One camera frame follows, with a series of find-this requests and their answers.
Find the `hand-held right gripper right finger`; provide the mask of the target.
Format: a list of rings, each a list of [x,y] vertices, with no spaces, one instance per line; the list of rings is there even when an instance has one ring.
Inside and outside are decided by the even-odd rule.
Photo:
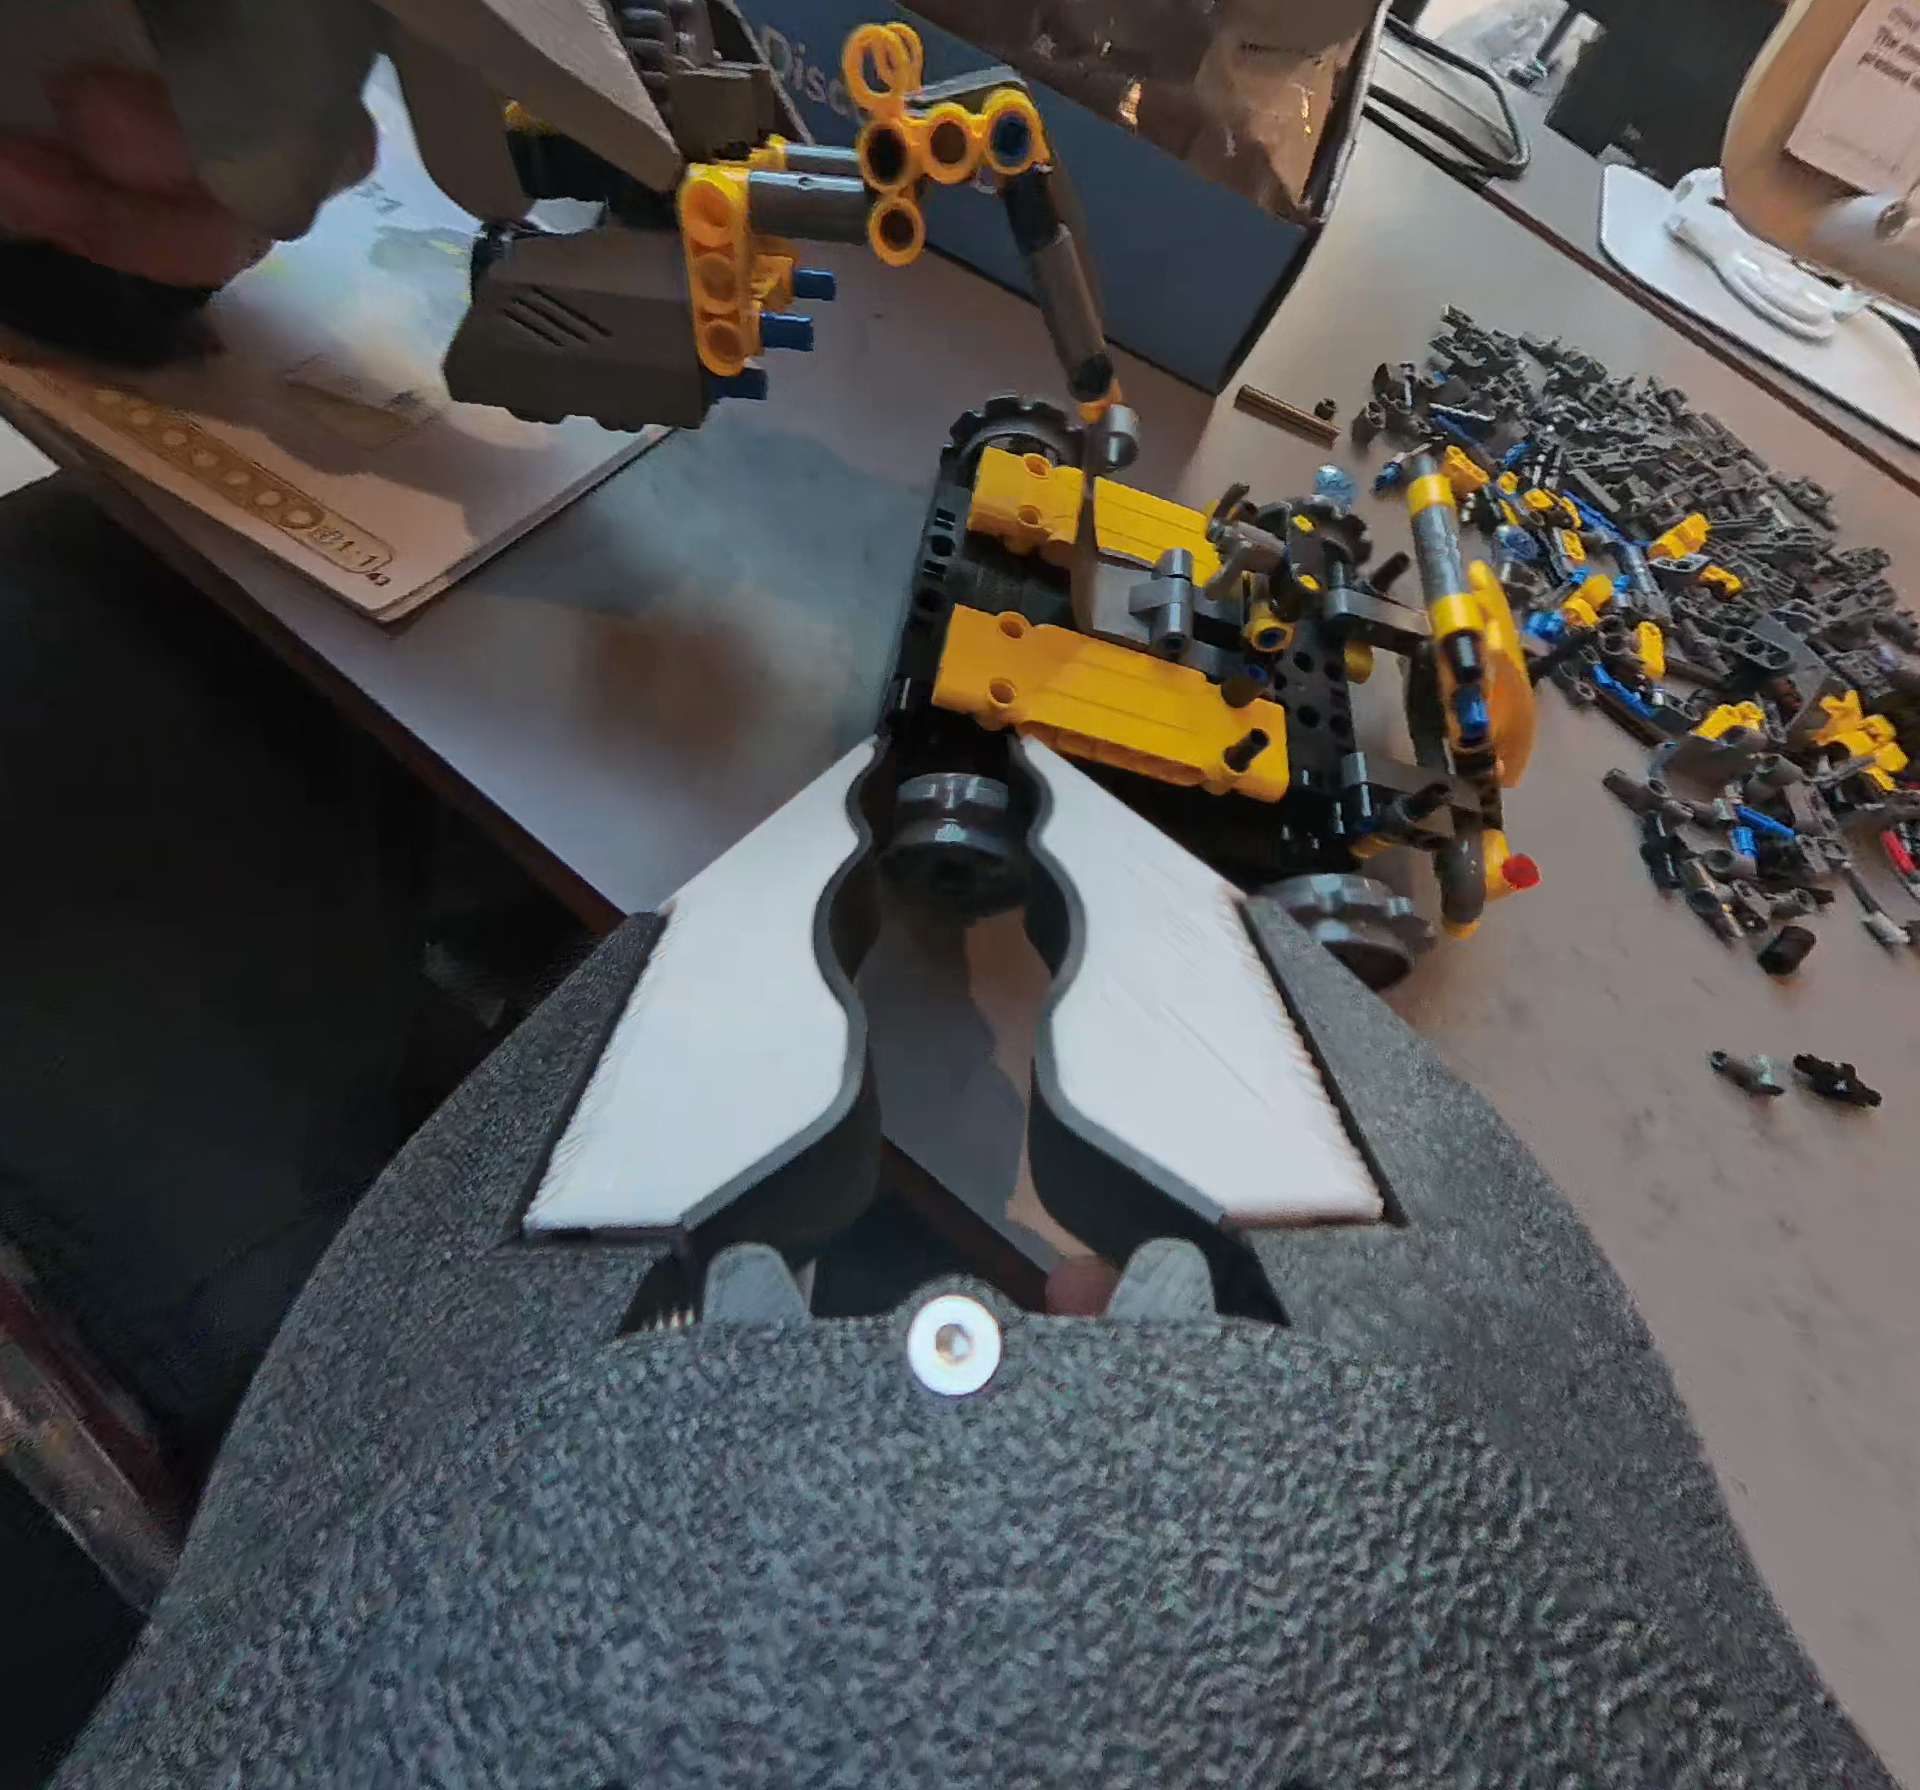
[[[1384,1194],[1245,919],[1245,893],[1023,739],[1032,909],[1066,946],[1032,1068],[1071,1137],[1216,1230],[1377,1226]]]

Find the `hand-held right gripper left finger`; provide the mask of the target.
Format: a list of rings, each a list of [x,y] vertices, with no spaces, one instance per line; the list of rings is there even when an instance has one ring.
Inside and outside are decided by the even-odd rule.
[[[659,906],[524,1209],[529,1239],[690,1239],[800,1162],[877,1150],[854,976],[877,932],[876,738]]]

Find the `yellow grey toy excavator arm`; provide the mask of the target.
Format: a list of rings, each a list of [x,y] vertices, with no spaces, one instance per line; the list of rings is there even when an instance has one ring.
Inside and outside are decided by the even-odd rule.
[[[493,218],[474,240],[468,314],[443,353],[457,404],[616,435],[697,430],[764,398],[764,358],[810,353],[810,304],[833,298],[803,246],[864,246],[909,267],[924,192],[989,188],[1003,212],[1082,421],[1122,400],[1086,223],[1023,78],[994,64],[928,82],[912,23],[860,23],[842,46],[851,146],[785,124],[764,56],[724,46],[714,0],[620,0],[619,34],[683,163],[661,190],[510,106],[507,158],[536,201],[598,209],[555,232]]]

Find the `yellow black toy vehicle chassis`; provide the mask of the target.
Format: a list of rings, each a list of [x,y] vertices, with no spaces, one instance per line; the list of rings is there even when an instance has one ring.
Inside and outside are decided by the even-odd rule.
[[[1431,927],[1370,859],[1421,852],[1452,937],[1543,882],[1505,810],[1535,679],[1458,540],[1475,471],[1411,458],[1411,554],[1368,579],[1330,486],[1186,506],[1125,481],[1132,456],[1125,411],[1001,393],[953,421],[877,715],[880,863],[958,918],[1018,904],[1036,805],[1014,751],[1039,746],[1370,987],[1403,982]]]

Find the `grey desk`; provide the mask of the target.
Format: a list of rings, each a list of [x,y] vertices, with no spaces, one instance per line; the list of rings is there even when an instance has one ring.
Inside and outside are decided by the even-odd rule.
[[[401,630],[280,571],[213,571],[115,518],[387,752],[429,897],[459,843],[521,968],[648,911],[867,733],[946,425],[1055,385],[1032,307],[928,259],[842,271],[823,348]],[[1515,801],[1529,904],[1445,946],[1395,1009],[1535,1149],[1639,1303],[1729,1508],[1814,1665],[1914,1781],[1914,960],[1833,914],[1771,985],[1662,904],[1602,793],[1624,764],[1551,706]],[[417,1001],[398,1135],[478,1053]],[[1766,1056],[1787,1092],[1716,1078]],[[1884,1098],[1801,1090],[1797,1053]]]

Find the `person's left hand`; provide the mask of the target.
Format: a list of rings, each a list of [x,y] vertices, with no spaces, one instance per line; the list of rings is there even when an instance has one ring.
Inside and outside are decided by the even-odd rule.
[[[49,86],[49,106],[49,132],[4,128],[9,236],[183,291],[217,291],[272,253],[203,183],[157,75],[80,66]]]

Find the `toy instruction booklet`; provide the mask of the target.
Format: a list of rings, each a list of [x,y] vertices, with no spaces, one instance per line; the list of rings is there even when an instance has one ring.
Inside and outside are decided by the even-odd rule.
[[[194,349],[151,371],[4,349],[4,409],[65,462],[185,506],[389,624],[664,426],[530,425],[443,391],[478,227],[420,165],[387,59],[361,100],[373,174],[217,292]]]

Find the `pile of small toy parts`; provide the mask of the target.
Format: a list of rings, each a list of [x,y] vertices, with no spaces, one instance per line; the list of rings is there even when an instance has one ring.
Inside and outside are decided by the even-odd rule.
[[[1528,670],[1644,748],[1605,789],[1662,900],[1779,982],[1845,900],[1914,954],[1914,610],[1820,484],[1677,385],[1461,309],[1375,368],[1349,435],[1393,453],[1377,494],[1440,461]]]

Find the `dark blue cardboard box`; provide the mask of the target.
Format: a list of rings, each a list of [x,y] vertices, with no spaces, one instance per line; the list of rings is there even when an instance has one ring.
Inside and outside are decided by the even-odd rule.
[[[842,46],[860,23],[912,23],[924,43],[928,82],[990,64],[1010,66],[896,0],[734,2],[805,132],[832,146],[854,142]],[[1221,391],[1324,228],[1353,150],[1380,19],[1356,75],[1342,143],[1322,179],[1322,209],[1308,218],[1265,213],[1134,132],[1107,124],[1010,66],[1041,108],[1071,192],[1086,215],[1093,287],[1117,348],[1203,393]]]

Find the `white computer monitor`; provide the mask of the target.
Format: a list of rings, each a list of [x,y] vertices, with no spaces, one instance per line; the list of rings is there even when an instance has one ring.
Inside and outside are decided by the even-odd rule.
[[[1918,0],[1797,0],[1719,165],[1606,168],[1598,250],[1633,285],[1918,445]]]

